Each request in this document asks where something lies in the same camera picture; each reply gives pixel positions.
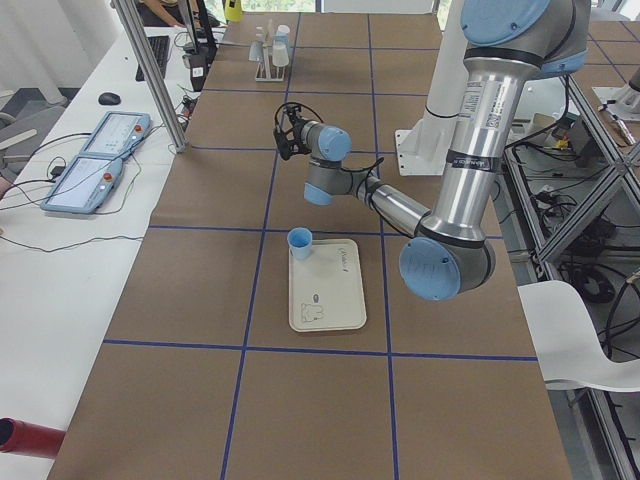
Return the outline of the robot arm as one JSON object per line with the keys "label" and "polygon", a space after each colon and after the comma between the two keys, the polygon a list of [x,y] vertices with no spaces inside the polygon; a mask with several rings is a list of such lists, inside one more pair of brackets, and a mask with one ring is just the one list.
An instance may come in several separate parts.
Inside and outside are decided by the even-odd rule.
{"label": "robot arm", "polygon": [[327,205],[337,195],[354,196],[408,237],[399,267],[415,295],[442,301],[475,289],[495,267],[481,221],[523,88],[583,66],[590,12],[586,1],[463,4],[461,61],[468,80],[433,208],[384,183],[371,168],[345,168],[349,134],[320,118],[305,118],[302,104],[279,109],[290,122],[288,130],[273,131],[279,153],[308,157],[308,202]]}

